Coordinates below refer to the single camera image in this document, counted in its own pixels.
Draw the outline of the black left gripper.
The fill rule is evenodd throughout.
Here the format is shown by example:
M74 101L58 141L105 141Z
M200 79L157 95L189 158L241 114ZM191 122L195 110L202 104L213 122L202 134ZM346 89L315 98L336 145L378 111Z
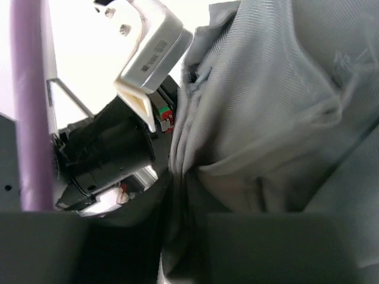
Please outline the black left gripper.
M55 207L81 211L94 204L98 195L148 166L158 173L165 171L177 92L178 84L167 76L151 94L154 132L116 96L94 117L69 124L54 135L56 177L64 185Z

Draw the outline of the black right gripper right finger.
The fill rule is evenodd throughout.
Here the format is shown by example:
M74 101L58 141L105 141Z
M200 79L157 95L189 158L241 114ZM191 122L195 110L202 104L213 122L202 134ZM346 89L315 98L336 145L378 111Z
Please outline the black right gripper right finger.
M210 283L372 283L348 223L320 214L207 217Z

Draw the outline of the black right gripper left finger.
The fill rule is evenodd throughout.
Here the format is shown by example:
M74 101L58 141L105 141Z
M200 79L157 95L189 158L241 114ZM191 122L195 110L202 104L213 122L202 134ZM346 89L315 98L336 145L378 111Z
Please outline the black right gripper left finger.
M156 283L154 215L133 226L110 214L1 214L1 283Z

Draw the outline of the grey pleated skirt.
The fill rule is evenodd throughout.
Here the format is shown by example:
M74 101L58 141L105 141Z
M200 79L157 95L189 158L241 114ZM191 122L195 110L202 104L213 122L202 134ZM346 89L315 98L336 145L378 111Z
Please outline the grey pleated skirt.
M212 4L184 60L163 274L210 283L210 214L345 220L378 282L378 2Z

